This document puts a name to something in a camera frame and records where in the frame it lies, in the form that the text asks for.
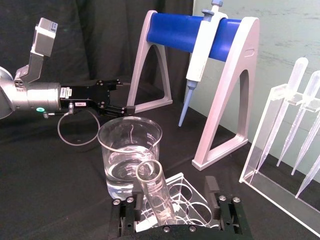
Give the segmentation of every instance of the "gray wall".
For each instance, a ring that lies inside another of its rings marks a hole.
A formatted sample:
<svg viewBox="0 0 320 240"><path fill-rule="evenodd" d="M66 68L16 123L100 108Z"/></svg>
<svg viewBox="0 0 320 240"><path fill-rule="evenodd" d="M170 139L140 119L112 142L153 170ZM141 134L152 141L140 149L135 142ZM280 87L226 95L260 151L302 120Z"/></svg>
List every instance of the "gray wall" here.
<svg viewBox="0 0 320 240"><path fill-rule="evenodd" d="M194 0L193 14L203 16L202 9L211 8L210 0ZM320 1L319 0L225 0L220 11L231 19L258 17L260 19L260 42L256 68L254 97L249 126L249 141L255 136L266 100L272 87L287 83L295 61L307 57L309 64L299 87L303 92L311 74L320 70ZM224 62L209 59L203 78L194 91L190 106L208 115L214 98ZM236 132L239 113L239 83L236 85L227 104L220 124ZM270 153L279 157L285 138L289 132L297 109L289 107ZM307 112L289 148L284 162L293 165L301 145L315 120L315 114ZM320 136L299 165L298 170L306 174L320 155ZM320 173L316 176L320 182Z"/></svg>

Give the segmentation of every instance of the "glass test tube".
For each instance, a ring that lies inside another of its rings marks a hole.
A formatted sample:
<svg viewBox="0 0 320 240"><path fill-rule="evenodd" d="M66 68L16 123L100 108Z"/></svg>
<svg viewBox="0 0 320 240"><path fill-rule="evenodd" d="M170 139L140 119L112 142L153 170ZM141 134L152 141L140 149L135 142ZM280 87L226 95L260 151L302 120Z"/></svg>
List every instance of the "glass test tube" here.
<svg viewBox="0 0 320 240"><path fill-rule="evenodd" d="M141 162L136 168L136 178L159 226L176 224L175 211L161 164L156 160Z"/></svg>

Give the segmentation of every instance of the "plastic pipette tip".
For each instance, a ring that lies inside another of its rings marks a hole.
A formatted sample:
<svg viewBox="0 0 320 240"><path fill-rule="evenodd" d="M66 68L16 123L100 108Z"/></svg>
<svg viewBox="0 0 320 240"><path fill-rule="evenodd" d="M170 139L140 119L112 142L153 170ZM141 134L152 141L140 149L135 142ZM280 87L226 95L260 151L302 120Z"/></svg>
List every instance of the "plastic pipette tip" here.
<svg viewBox="0 0 320 240"><path fill-rule="evenodd" d="M186 99L185 99L185 102L184 102L184 105L183 105L183 109L182 109L182 112L181 112L181 116L180 116L180 120L179 120L179 124L178 124L179 127L181 127L182 123L184 122L184 119L185 119L185 116L186 116L186 113L187 113L187 110L188 110L189 103L190 103L190 100L191 100L193 92L194 91L192 89L189 89L189 91L188 91L188 94L186 96Z"/></svg>

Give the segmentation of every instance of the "pipette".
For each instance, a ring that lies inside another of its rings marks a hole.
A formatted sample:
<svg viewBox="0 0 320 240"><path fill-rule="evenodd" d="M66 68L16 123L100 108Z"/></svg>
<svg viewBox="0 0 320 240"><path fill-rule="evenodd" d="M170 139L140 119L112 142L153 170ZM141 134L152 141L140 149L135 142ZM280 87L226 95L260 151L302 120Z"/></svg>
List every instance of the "pipette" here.
<svg viewBox="0 0 320 240"><path fill-rule="evenodd" d="M314 140L318 130L320 129L320 112L319 114L316 116L316 119L312 125L312 127L310 128L310 131L308 133L308 136L306 137L300 152L298 154L298 158L296 159L295 163L294 163L294 167L293 170L291 172L291 175L295 174L295 171L299 165L299 163L301 162L302 158L305 156L307 150L309 149L312 141Z"/></svg>
<svg viewBox="0 0 320 240"><path fill-rule="evenodd" d="M312 181L312 179L314 179L314 177L316 176L319 169L320 169L320 156L318 156L315 163L311 167L310 171L303 179L302 184L298 190L298 193L295 195L296 199L299 197L300 193L306 188L306 186L309 185L309 183Z"/></svg>
<svg viewBox="0 0 320 240"><path fill-rule="evenodd" d="M223 5L222 0L212 0L211 4L211 11L202 10L202 12L204 13L204 17L200 23L188 72L186 74L186 85L189 89L181 112L178 124L179 127L182 126L182 123L185 119L193 91L194 89L196 89L198 82L201 81L220 20L222 18L227 18L227 15L219 12L219 7L222 7Z"/></svg>
<svg viewBox="0 0 320 240"><path fill-rule="evenodd" d="M310 78L310 80L304 90L303 95L302 95L303 103L300 105L299 111L293 121L293 124L291 126L290 131L289 131L289 134L285 139L280 158L276 164L277 167L281 163L284 155L286 154L288 148L290 147L292 141L294 140L294 137L297 133L299 125L305 115L305 112L306 112L305 106L307 106L309 104L309 102L312 101L313 98L315 98L319 88L320 88L320 71L315 71L311 75L311 78Z"/></svg>
<svg viewBox="0 0 320 240"><path fill-rule="evenodd" d="M292 94L297 92L298 87L301 82L301 79L302 79L302 77L305 73L305 70L307 68L307 65L308 65L308 59L306 59L305 57L300 57L300 58L298 58L297 61L295 61L290 79L289 79L287 87L286 87L286 97L287 98L289 98L290 96L292 96ZM264 146L262 155L259 160L258 167L256 169L257 171L259 171L259 169L261 168L262 164L264 163L264 161L266 160L266 158L269 154L269 151L270 151L271 146L276 138L276 135L278 133L280 125L285 117L288 106L289 106L289 103L286 100L284 100L281 107L280 107L279 113L274 121L274 124L273 124L272 130L270 132L270 135L268 137L268 140Z"/></svg>

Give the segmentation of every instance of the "water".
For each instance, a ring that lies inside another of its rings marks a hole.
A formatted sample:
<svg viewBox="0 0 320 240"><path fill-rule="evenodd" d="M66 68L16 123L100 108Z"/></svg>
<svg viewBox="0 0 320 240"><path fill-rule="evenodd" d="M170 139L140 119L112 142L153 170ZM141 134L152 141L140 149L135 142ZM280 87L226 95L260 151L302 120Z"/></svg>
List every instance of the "water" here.
<svg viewBox="0 0 320 240"><path fill-rule="evenodd" d="M147 160L156 160L152 153L143 146L126 146L122 151L134 153L113 152L109 157L111 166L105 169L106 184L110 196L114 199L125 200L132 195L133 180L136 178L137 166Z"/></svg>

